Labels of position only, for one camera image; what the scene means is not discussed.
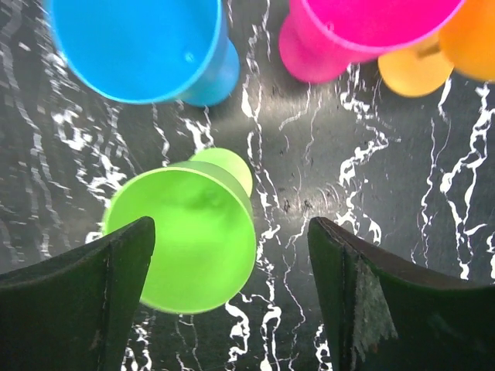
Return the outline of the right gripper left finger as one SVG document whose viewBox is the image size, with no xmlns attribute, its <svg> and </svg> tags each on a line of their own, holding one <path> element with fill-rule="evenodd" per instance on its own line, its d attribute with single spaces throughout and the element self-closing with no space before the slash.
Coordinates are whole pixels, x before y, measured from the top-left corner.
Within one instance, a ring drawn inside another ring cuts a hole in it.
<svg viewBox="0 0 495 371">
<path fill-rule="evenodd" d="M 145 216 L 1 276 L 3 370 L 119 370 L 155 246 Z"/>
</svg>

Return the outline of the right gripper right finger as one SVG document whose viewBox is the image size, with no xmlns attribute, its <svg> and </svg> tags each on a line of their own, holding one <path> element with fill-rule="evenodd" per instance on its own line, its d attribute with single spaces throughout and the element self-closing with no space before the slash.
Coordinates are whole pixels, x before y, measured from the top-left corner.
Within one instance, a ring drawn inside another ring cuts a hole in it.
<svg viewBox="0 0 495 371">
<path fill-rule="evenodd" d="M 309 257 L 335 370 L 492 370 L 494 288 L 413 264 L 324 217 Z"/>
</svg>

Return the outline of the green wine glass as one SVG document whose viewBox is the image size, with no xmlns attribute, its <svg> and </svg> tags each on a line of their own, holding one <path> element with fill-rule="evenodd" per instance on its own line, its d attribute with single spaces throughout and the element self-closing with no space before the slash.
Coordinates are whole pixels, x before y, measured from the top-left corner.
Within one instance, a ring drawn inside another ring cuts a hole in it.
<svg viewBox="0 0 495 371">
<path fill-rule="evenodd" d="M 107 235 L 143 216 L 155 224 L 155 246 L 142 304 L 193 315 L 220 307 L 247 283 L 257 239 L 246 162 L 225 148 L 127 181 L 102 219 Z"/>
</svg>

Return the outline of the blue wine glass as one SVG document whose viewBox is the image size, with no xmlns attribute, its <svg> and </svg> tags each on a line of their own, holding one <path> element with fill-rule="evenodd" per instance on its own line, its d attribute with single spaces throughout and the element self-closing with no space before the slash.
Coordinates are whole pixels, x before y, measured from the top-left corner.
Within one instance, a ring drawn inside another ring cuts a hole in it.
<svg viewBox="0 0 495 371">
<path fill-rule="evenodd" d="M 213 106 L 237 85 L 221 1 L 55 0 L 47 12 L 68 67 L 109 99 Z"/>
</svg>

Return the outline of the pink wine glass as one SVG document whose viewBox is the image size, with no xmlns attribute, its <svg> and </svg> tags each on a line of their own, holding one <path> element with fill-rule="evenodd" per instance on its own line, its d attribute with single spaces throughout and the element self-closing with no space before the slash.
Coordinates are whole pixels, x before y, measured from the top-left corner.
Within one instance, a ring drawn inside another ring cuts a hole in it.
<svg viewBox="0 0 495 371">
<path fill-rule="evenodd" d="M 458 0 L 291 0 L 278 49 L 297 80 L 326 83 L 351 63 L 374 60 L 438 32 Z"/>
</svg>

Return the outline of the orange wine glass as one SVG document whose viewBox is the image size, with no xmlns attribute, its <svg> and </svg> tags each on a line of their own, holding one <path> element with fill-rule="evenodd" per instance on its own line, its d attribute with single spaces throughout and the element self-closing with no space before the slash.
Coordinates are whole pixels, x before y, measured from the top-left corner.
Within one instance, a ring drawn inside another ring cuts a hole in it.
<svg viewBox="0 0 495 371">
<path fill-rule="evenodd" d="M 494 81 L 494 2 L 467 1 L 435 35 L 377 61 L 387 87 L 403 97 L 440 88 L 452 71 Z"/>
</svg>

